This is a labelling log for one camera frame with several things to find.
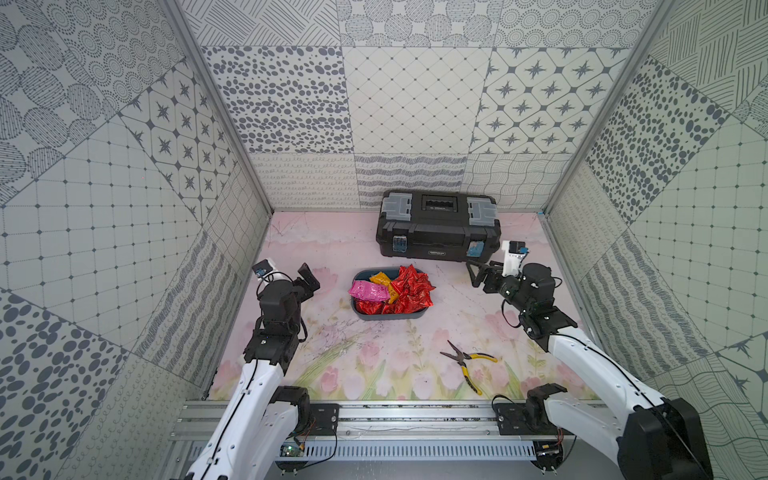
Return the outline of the magenta tea bag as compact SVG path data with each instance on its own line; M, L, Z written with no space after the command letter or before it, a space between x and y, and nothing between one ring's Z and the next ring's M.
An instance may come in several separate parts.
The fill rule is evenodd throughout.
M389 288L366 280L354 280L348 290L349 295L357 300L369 302L388 302Z

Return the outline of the yellow tea bag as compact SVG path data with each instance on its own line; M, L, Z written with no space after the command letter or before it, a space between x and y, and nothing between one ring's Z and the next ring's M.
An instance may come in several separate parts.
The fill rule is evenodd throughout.
M387 301L388 304L393 304L398 300L399 293L392 285L392 280L384 272L378 272L377 274L371 276L369 281L377 285L385 286L387 288L389 294L389 299Z

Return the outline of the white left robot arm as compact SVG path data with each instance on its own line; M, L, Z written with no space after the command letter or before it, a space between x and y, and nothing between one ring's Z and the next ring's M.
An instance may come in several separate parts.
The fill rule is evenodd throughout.
M244 349L235 392L187 479L263 479L282 444L311 424L303 387L282 384L298 346L308 339L301 304L320 283L307 264L295 278L265 259L252 267L260 280L255 327Z

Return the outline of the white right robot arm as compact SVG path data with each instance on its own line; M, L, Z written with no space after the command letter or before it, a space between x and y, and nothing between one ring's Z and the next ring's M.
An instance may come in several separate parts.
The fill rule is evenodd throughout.
M603 402L586 405L559 384L527 394L533 428L562 428L612 460L626 479L711 479L714 476L699 413L669 399L602 351L555 304L550 268L529 263L510 273L500 262L467 264L471 283L499 294L518 312L518 327L572 370Z

